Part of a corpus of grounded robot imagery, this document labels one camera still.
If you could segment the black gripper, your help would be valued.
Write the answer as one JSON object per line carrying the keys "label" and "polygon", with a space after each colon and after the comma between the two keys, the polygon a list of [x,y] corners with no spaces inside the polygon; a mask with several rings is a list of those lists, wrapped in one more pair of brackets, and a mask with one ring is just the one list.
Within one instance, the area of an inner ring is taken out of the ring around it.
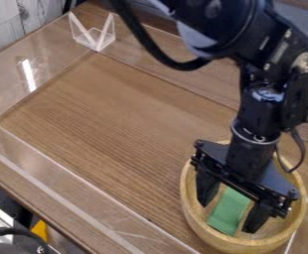
{"label": "black gripper", "polygon": [[281,131],[262,133],[231,125],[230,132],[226,144],[205,139],[194,143],[190,165],[197,172],[197,199],[206,207],[221,184],[238,191],[253,201],[241,230],[254,233],[269,217],[286,217],[300,190],[281,176],[273,162],[273,157],[281,162],[277,152]]}

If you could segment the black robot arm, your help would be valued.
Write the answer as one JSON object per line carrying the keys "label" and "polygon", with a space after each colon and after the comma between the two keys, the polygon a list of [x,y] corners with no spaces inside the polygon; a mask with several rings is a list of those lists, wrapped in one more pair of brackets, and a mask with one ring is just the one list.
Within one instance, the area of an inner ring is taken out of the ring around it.
{"label": "black robot arm", "polygon": [[284,217],[300,198],[281,176],[277,143],[308,121],[308,36],[276,12],[273,0],[160,0],[186,45],[202,60],[239,65],[239,106],[226,145],[195,142],[197,197],[207,205],[219,185],[254,201],[242,231]]}

